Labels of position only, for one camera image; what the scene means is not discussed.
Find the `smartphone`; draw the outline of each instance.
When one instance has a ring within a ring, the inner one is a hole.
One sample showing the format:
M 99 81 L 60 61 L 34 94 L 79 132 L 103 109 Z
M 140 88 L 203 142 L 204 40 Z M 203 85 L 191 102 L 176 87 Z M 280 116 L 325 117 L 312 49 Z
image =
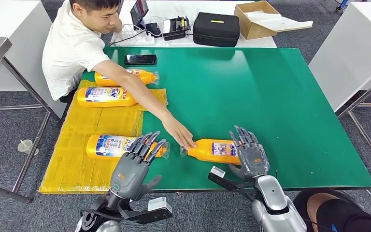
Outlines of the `smartphone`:
M 124 58 L 124 64 L 135 65 L 135 64 L 157 64 L 156 55 L 126 55 Z

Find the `bottle label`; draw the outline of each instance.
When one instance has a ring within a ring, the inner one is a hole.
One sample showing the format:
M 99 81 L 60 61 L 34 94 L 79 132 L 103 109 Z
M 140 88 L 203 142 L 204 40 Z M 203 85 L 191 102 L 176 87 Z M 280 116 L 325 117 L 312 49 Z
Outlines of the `bottle label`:
M 238 156 L 234 144 L 226 143 L 211 143 L 211 154 L 215 156 Z
M 122 88 L 87 88 L 85 100 L 88 102 L 106 102 L 126 99 L 127 90 Z
M 140 70 L 138 70 L 138 69 L 126 69 L 126 71 L 130 74 L 135 75 L 136 77 L 139 77 L 139 75 L 140 75 Z
M 121 157 L 136 138 L 101 135 L 96 144 L 96 155 Z

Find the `black hair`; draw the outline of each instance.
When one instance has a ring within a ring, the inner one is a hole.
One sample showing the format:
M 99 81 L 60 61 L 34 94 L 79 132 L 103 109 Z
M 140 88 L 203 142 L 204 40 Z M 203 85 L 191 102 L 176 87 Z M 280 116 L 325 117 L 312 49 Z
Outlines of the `black hair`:
M 120 0 L 70 0 L 71 8 L 77 3 L 88 11 L 114 8 L 120 4 Z

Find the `man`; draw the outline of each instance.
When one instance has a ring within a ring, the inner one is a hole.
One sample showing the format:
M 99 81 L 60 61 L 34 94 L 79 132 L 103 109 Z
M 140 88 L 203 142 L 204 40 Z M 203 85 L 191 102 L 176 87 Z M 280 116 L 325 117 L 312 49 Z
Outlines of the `man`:
M 42 68 L 54 100 L 70 102 L 85 69 L 119 83 L 146 110 L 159 118 L 180 146 L 196 147 L 192 134 L 146 86 L 103 53 L 102 33 L 122 30 L 120 0 L 65 0 L 57 12 L 43 50 Z

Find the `black zipper case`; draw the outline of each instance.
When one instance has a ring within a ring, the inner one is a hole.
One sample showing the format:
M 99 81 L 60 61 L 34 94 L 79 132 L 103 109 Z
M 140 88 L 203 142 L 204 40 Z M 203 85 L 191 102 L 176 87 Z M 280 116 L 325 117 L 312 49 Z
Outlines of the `black zipper case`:
M 235 47 L 240 38 L 237 16 L 200 12 L 194 21 L 193 39 L 196 44 Z

